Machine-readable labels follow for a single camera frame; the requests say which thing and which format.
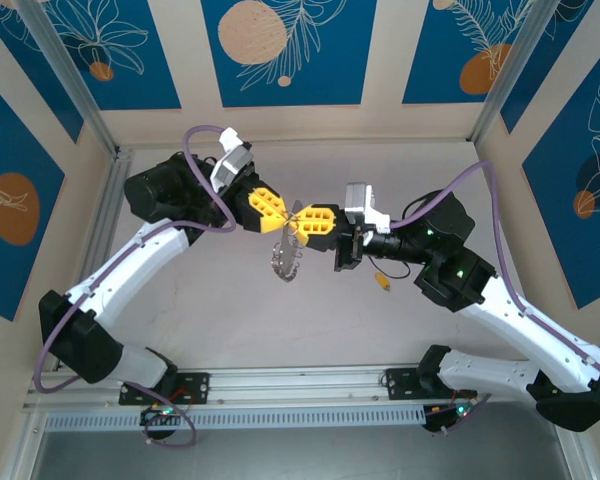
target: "white floor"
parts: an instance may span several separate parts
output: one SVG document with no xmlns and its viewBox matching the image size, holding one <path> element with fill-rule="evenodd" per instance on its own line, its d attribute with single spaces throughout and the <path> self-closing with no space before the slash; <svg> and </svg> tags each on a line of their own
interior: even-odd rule
<svg viewBox="0 0 600 480">
<path fill-rule="evenodd" d="M 174 151 L 137 150 L 132 174 Z M 364 181 L 374 186 L 377 208 L 393 218 L 411 200 L 443 188 L 478 160 L 466 142 L 271 143 L 256 144 L 252 151 L 261 178 L 289 205 L 296 199 L 304 205 L 342 205 L 347 182 Z M 221 154 L 219 146 L 194 152 Z M 482 174 L 465 182 L 457 196 L 477 224 L 467 246 L 495 265 Z M 125 202 L 114 251 L 140 224 Z M 431 344 L 520 357 L 489 331 L 427 300 L 413 285 L 417 268 L 410 279 L 393 280 L 387 293 L 367 260 L 353 271 L 335 273 L 333 252 L 305 249 L 297 278 L 285 284 L 269 265 L 278 238 L 244 231 L 203 235 L 130 302 L 113 335 L 150 346 L 182 368 L 417 362 Z M 381 266 L 403 272 L 400 264 Z"/>
</svg>

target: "purple cable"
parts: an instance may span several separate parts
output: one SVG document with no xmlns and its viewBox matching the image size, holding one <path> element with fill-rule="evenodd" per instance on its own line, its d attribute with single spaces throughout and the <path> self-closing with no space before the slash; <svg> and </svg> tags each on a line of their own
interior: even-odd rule
<svg viewBox="0 0 600 480">
<path fill-rule="evenodd" d="M 431 202 L 429 202 L 423 208 L 415 212 L 413 215 L 410 215 L 409 217 L 398 222 L 393 222 L 391 224 L 391 228 L 397 229 L 404 227 L 405 225 L 409 225 L 410 223 L 415 222 L 422 216 L 429 213 L 436 205 L 438 205 L 444 199 L 444 197 L 446 197 L 452 190 L 454 190 L 458 185 L 464 182 L 467 179 L 467 177 L 469 177 L 473 172 L 475 172 L 478 169 L 484 169 L 489 173 L 488 176 L 489 185 L 491 187 L 491 217 L 493 220 L 493 235 L 495 237 L 496 252 L 498 253 L 498 263 L 500 264 L 502 280 L 504 281 L 507 293 L 511 297 L 511 300 L 518 308 L 518 310 L 520 310 L 521 313 L 524 313 L 526 308 L 520 301 L 520 297 L 518 297 L 513 283 L 511 282 L 511 277 L 509 276 L 509 270 L 507 268 L 507 262 L 504 256 L 502 238 L 500 237 L 500 207 L 498 202 L 498 182 L 496 180 L 495 171 L 491 162 L 482 161 L 474 163 L 473 165 L 468 167 L 464 172 L 458 175 L 444 190 L 442 190 L 438 195 L 436 195 L 436 197 L 433 200 L 431 200 Z M 533 323 L 535 323 L 540 328 L 542 328 L 543 330 L 560 340 L 566 346 L 571 348 L 571 350 L 573 350 L 574 353 L 580 356 L 584 362 L 587 362 L 590 355 L 587 354 L 580 347 L 578 347 L 576 344 L 574 344 L 570 339 L 562 335 L 551 325 L 547 325 L 546 323 L 544 323 L 538 316 L 534 315 L 533 313 L 530 313 L 527 316 Z M 598 362 L 594 362 L 592 365 L 596 370 L 600 372 L 600 364 Z"/>
<path fill-rule="evenodd" d="M 211 199 L 216 203 L 216 205 L 218 205 L 218 207 L 220 208 L 222 213 L 227 217 L 227 220 L 229 221 L 230 226 L 229 227 L 212 227 L 210 225 L 203 225 L 203 224 L 197 223 L 197 222 L 178 220 L 175 222 L 166 223 L 165 225 L 162 225 L 161 227 L 156 228 L 152 232 L 149 232 L 147 235 L 142 237 L 142 243 L 146 243 L 147 241 L 149 241 L 150 239 L 152 239 L 159 233 L 162 233 L 165 230 L 167 230 L 169 228 L 173 228 L 173 227 L 196 228 L 198 230 L 214 232 L 214 233 L 230 233 L 236 229 L 236 219 L 233 216 L 233 214 L 231 213 L 231 210 L 229 210 L 229 207 L 227 207 L 226 203 L 224 203 L 222 198 L 220 198 L 220 196 L 218 194 L 216 194 L 216 192 L 214 192 L 213 187 L 209 184 L 207 179 L 204 177 L 204 175 L 200 171 L 200 168 L 198 168 L 198 166 L 196 165 L 195 161 L 193 160 L 193 157 L 191 156 L 191 152 L 189 150 L 189 139 L 191 138 L 191 136 L 193 134 L 198 133 L 198 132 L 222 133 L 223 131 L 224 131 L 223 128 L 215 127 L 212 125 L 199 125 L 197 127 L 193 127 L 191 129 L 189 129 L 184 135 L 183 152 L 184 152 L 185 158 L 187 159 L 187 163 L 189 164 L 189 167 L 191 168 L 195 177 L 198 179 L 198 182 L 200 182 L 200 185 L 202 185 L 202 187 L 209 194 Z M 118 267 L 118 265 L 120 265 L 122 262 L 124 262 L 127 259 L 127 257 L 129 257 L 129 255 L 131 255 L 139 247 L 140 247 L 139 244 L 134 243 L 129 248 L 127 248 L 124 252 L 122 252 L 120 254 L 120 256 L 111 263 L 111 265 L 109 265 L 93 282 L 91 282 L 91 284 L 89 285 L 89 290 L 94 291 L 96 288 L 98 288 L 100 286 L 100 284 L 111 274 L 111 272 L 113 272 Z M 44 360 L 45 360 L 47 354 L 49 353 L 49 349 L 51 348 L 51 345 L 53 345 L 53 342 L 55 342 L 56 338 L 58 338 L 58 335 L 60 334 L 62 329 L 65 327 L 65 325 L 69 322 L 69 319 L 71 318 L 71 316 L 80 308 L 80 306 L 86 301 L 87 298 L 88 298 L 88 295 L 86 293 L 82 294 L 78 298 L 78 300 L 62 316 L 62 318 L 60 319 L 58 324 L 55 326 L 55 328 L 53 329 L 53 331 L 51 332 L 51 334 L 49 335 L 47 340 L 44 342 L 44 345 L 42 346 L 42 350 L 40 351 L 40 355 L 38 355 L 38 360 L 36 362 L 36 368 L 33 372 L 33 384 L 36 387 L 36 390 L 38 392 L 40 392 L 40 393 L 55 393 L 80 379 L 80 377 L 76 375 L 74 377 L 71 377 L 69 380 L 62 382 L 59 385 L 55 385 L 51 388 L 47 388 L 44 385 L 42 385 L 42 370 L 44 367 Z M 166 403 L 167 405 L 172 407 L 176 412 L 178 412 L 178 414 L 180 414 L 180 412 L 182 412 L 181 409 L 179 409 L 178 407 L 175 407 L 175 405 L 173 405 L 168 400 L 167 400 L 167 402 L 164 402 L 165 399 L 163 397 L 161 397 L 160 395 L 158 395 L 157 393 L 155 393 L 149 389 L 145 389 L 144 387 L 140 387 L 140 385 L 133 384 L 133 387 L 147 393 L 150 396 L 153 396 L 160 402 Z M 186 416 L 185 416 L 185 421 L 187 421 L 187 423 L 191 426 L 192 430 L 194 431 L 193 441 L 195 441 L 195 429 L 193 428 L 193 423 Z M 180 447 L 180 445 L 165 445 L 165 444 L 162 444 L 162 446 L 168 446 L 168 447 L 174 447 L 174 448 Z"/>
</svg>

